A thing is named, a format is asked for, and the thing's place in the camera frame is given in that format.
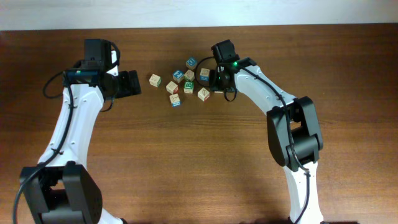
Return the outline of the wooden leaf E block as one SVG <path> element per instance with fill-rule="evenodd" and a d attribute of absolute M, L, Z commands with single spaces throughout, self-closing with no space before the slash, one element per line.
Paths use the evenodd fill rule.
<path fill-rule="evenodd" d="M 202 101 L 206 101 L 210 97 L 210 92 L 205 87 L 203 87 L 198 91 L 198 97 Z"/>

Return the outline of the wooden block green side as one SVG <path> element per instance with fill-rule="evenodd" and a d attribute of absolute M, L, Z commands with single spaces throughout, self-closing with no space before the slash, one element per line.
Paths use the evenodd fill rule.
<path fill-rule="evenodd" d="M 149 79 L 149 83 L 154 87 L 159 87 L 161 84 L 162 78 L 156 74 L 152 74 Z"/>

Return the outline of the green B block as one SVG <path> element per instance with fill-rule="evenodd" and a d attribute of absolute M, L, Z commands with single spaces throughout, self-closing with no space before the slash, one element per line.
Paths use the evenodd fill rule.
<path fill-rule="evenodd" d="M 194 83 L 193 82 L 185 82 L 183 90 L 185 93 L 193 94 Z"/>

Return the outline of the wooden block red side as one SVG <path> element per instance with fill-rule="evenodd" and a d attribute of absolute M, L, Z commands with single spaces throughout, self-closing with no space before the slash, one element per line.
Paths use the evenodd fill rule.
<path fill-rule="evenodd" d="M 173 82 L 170 81 L 167 85 L 166 85 L 166 90 L 171 94 L 174 95 L 178 92 L 178 85 Z"/>

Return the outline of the wooden block blue J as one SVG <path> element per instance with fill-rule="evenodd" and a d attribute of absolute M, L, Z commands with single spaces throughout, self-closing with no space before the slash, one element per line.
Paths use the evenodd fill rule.
<path fill-rule="evenodd" d="M 170 95 L 169 98 L 170 98 L 170 102 L 171 102 L 171 105 L 173 108 L 181 105 L 181 100 L 180 100 L 178 93 Z"/>

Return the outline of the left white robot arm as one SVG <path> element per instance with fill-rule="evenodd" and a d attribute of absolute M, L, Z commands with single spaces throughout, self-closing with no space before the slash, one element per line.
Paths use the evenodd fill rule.
<path fill-rule="evenodd" d="M 21 170 L 15 200 L 25 197 L 36 223 L 125 223 L 104 209 L 86 163 L 104 102 L 141 94 L 137 72 L 120 72 L 115 61 L 80 60 L 60 74 L 63 103 L 56 127 L 37 165 Z"/>

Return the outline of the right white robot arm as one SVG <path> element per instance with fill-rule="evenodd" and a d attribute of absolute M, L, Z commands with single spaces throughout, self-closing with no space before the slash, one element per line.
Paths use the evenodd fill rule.
<path fill-rule="evenodd" d="M 269 149 L 287 179 L 289 221 L 323 223 L 317 190 L 323 137 L 313 101 L 285 92 L 251 58 L 216 62 L 217 84 L 246 95 L 266 115 Z"/>

